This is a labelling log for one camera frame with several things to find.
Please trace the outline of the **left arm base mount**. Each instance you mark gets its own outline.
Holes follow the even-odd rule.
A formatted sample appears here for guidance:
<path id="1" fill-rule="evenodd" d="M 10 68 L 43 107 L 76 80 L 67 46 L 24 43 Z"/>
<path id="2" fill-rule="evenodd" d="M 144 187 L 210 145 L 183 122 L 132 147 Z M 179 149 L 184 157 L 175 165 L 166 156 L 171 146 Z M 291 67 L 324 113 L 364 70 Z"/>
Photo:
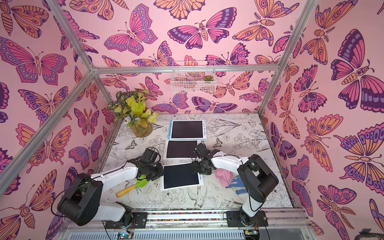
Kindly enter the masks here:
<path id="1" fill-rule="evenodd" d="M 107 229 L 144 229 L 147 224 L 148 213 L 147 212 L 132 212 L 132 208 L 121 203 L 116 204 L 124 207 L 125 213 L 122 218 L 117 221 L 104 221 Z"/>

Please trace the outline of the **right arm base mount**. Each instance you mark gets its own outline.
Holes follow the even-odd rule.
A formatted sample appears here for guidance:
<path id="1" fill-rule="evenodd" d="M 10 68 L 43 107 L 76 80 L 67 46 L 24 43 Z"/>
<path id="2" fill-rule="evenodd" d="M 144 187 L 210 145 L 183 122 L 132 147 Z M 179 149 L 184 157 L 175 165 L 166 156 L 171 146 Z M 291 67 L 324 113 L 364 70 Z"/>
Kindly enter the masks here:
<path id="1" fill-rule="evenodd" d="M 228 227 L 268 227 L 265 211 L 258 211 L 253 217 L 248 216 L 243 210 L 227 211 L 223 215 Z"/>

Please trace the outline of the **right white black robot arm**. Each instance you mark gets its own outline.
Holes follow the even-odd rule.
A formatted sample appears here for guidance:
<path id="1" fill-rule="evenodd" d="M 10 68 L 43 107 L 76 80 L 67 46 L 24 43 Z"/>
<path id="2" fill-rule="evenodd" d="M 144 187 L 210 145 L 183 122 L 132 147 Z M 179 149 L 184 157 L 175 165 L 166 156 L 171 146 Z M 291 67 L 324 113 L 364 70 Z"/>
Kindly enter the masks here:
<path id="1" fill-rule="evenodd" d="M 198 144 L 194 153 L 197 161 L 192 163 L 192 172 L 210 175 L 213 170 L 223 169 L 240 176 L 248 198 L 240 208 L 240 217 L 246 221 L 255 218 L 267 197 L 279 184 L 279 179 L 264 160 L 256 154 L 237 157 L 219 150 L 209 150 L 203 143 Z"/>

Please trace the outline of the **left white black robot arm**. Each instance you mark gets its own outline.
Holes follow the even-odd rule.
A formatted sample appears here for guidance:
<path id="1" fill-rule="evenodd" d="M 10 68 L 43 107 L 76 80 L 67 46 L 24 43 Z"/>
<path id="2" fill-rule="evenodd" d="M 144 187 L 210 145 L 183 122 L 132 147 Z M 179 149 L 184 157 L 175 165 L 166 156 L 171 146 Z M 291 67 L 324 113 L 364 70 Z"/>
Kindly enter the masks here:
<path id="1" fill-rule="evenodd" d="M 101 202 L 102 194 L 130 180 L 152 181 L 164 175 L 161 156 L 156 148 L 146 148 L 144 153 L 126 161 L 121 167 L 88 175 L 79 174 L 63 191 L 57 205 L 57 216 L 68 218 L 78 226 L 92 221 L 115 222 L 121 228 L 134 224 L 132 208 L 120 203 Z"/>

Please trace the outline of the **pink cloth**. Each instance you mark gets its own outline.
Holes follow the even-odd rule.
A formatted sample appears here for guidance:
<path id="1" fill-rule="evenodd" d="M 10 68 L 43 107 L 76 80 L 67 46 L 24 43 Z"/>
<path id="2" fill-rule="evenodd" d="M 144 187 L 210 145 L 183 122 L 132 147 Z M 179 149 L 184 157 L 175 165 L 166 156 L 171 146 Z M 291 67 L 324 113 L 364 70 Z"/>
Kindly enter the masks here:
<path id="1" fill-rule="evenodd" d="M 233 180 L 233 173 L 225 169 L 216 169 L 215 177 L 219 180 L 221 186 L 226 188 Z"/>

